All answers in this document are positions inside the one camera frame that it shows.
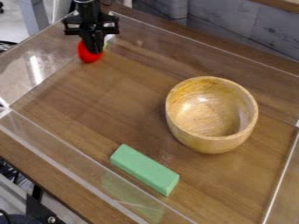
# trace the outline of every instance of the green block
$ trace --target green block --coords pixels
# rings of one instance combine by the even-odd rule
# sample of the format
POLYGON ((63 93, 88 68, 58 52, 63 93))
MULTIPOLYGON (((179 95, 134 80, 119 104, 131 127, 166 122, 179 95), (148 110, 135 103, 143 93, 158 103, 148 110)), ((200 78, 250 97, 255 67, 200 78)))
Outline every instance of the green block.
POLYGON ((111 156, 112 164, 168 196, 179 182, 179 174, 156 163, 143 153, 122 144, 111 156))

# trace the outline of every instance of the red object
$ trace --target red object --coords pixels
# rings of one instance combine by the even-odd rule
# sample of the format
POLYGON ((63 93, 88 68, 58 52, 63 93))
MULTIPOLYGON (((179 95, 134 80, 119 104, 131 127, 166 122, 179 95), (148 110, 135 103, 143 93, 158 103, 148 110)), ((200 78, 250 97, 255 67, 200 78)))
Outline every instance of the red object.
POLYGON ((87 49, 83 41, 79 42, 79 57, 86 63, 95 62, 103 57, 103 52, 102 53, 91 53, 90 50, 87 49))

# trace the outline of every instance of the wooden surface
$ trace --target wooden surface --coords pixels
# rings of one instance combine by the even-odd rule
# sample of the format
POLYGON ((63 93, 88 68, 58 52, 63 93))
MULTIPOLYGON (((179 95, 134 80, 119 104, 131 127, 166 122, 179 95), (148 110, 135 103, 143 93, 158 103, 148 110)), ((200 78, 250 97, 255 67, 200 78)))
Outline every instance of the wooden surface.
POLYGON ((266 4, 284 11, 299 13, 299 1, 298 0, 250 0, 252 2, 266 4))
MULTIPOLYGON (((75 59, 13 108, 194 220, 200 223, 258 223, 267 210, 296 133, 298 63, 208 35, 199 36, 196 31, 160 18, 114 7, 202 44, 123 19, 122 38, 110 45, 111 52, 104 59, 90 65, 75 59), (175 53, 178 45, 180 54, 175 53), (183 79, 198 75, 216 75, 242 84, 256 97, 262 111, 246 143, 232 152, 216 156, 186 148, 174 139, 164 119, 168 91, 183 79), (170 198, 136 182, 108 162, 122 143, 182 175, 170 198)), ((47 34, 51 36, 51 30, 43 34, 43 41, 47 34)), ((64 39, 55 37, 55 43, 64 39)), ((28 43, 39 48, 43 41, 35 44, 36 39, 40 39, 39 35, 28 43)), ((19 59, 25 49, 31 49, 28 43, 8 54, 12 59, 19 59)), ((1 157, 78 214, 94 223, 111 223, 108 217, 114 217, 116 223, 127 223, 122 213, 95 199, 95 195, 52 165, 4 134, 0 139, 1 157)))
POLYGON ((180 82, 166 99, 166 118, 178 140, 199 152, 231 151, 248 139, 258 103, 235 82, 203 76, 180 82))
POLYGON ((174 139, 164 119, 164 99, 180 80, 107 52, 92 65, 75 59, 13 109, 200 223, 256 223, 295 128, 260 115, 251 138, 231 153, 206 156, 190 150, 174 139), (108 162, 122 143, 182 175, 168 198, 108 162))

